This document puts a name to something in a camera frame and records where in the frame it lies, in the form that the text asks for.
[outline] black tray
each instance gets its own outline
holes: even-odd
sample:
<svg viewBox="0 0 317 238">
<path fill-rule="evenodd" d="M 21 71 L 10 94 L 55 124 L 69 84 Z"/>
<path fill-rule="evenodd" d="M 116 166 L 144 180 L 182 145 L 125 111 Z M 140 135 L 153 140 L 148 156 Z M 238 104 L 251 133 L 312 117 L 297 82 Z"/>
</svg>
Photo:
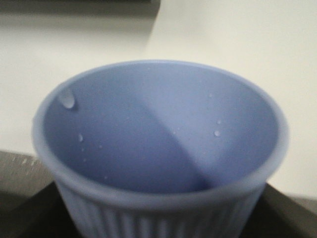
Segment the black tray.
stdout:
<svg viewBox="0 0 317 238">
<path fill-rule="evenodd" d="M 317 216 L 266 186 L 240 238 L 316 238 Z M 7 214 L 0 238 L 81 238 L 54 183 Z"/>
</svg>

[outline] water droplet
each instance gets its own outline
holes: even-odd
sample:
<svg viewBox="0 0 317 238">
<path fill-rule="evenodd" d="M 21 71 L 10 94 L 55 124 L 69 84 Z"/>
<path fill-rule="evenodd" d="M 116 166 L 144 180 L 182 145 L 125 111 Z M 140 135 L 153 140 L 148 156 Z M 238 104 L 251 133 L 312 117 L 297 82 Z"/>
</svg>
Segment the water droplet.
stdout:
<svg viewBox="0 0 317 238">
<path fill-rule="evenodd" d="M 84 137 L 82 134 L 78 134 L 78 140 L 79 142 L 83 142 L 84 141 Z"/>
<path fill-rule="evenodd" d="M 215 135 L 215 137 L 219 137 L 219 136 L 220 136 L 220 131 L 215 130 L 215 131 L 213 132 L 213 134 Z"/>
<path fill-rule="evenodd" d="M 63 90 L 57 98 L 66 109 L 72 109 L 75 106 L 75 96 L 69 88 Z"/>
</svg>

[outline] gray surface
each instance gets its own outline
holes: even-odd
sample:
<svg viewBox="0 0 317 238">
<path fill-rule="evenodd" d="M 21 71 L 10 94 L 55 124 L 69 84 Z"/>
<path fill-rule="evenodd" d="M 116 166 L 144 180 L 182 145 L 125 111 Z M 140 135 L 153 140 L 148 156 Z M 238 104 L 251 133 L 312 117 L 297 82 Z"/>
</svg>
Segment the gray surface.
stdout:
<svg viewBox="0 0 317 238">
<path fill-rule="evenodd" d="M 157 14 L 159 3 L 159 0 L 0 0 L 0 12 L 149 17 Z"/>
<path fill-rule="evenodd" d="M 13 209 L 52 180 L 35 157 L 0 151 L 0 211 Z"/>
<path fill-rule="evenodd" d="M 292 196 L 290 196 L 290 198 L 317 215 L 317 200 Z"/>
</svg>

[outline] white wall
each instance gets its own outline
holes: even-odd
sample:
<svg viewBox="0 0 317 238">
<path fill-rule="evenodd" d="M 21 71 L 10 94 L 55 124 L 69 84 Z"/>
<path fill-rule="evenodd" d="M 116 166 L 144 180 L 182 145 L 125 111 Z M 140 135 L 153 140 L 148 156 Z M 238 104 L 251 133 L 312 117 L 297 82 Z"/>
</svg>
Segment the white wall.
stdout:
<svg viewBox="0 0 317 238">
<path fill-rule="evenodd" d="M 162 0 L 156 17 L 0 13 L 0 149 L 34 154 L 40 101 L 67 78 L 111 62 L 164 58 L 218 66 L 282 107 L 287 157 L 270 182 L 317 197 L 317 1 Z"/>
</svg>

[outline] light blue ceramic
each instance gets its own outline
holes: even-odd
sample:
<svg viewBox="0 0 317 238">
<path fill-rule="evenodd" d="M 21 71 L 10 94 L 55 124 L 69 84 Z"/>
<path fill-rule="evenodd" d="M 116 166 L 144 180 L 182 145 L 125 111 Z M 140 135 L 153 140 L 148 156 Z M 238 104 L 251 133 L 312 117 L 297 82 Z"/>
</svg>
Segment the light blue ceramic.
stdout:
<svg viewBox="0 0 317 238">
<path fill-rule="evenodd" d="M 87 238 L 237 238 L 281 163 L 281 110 L 211 66 L 142 60 L 54 89 L 35 148 Z"/>
</svg>

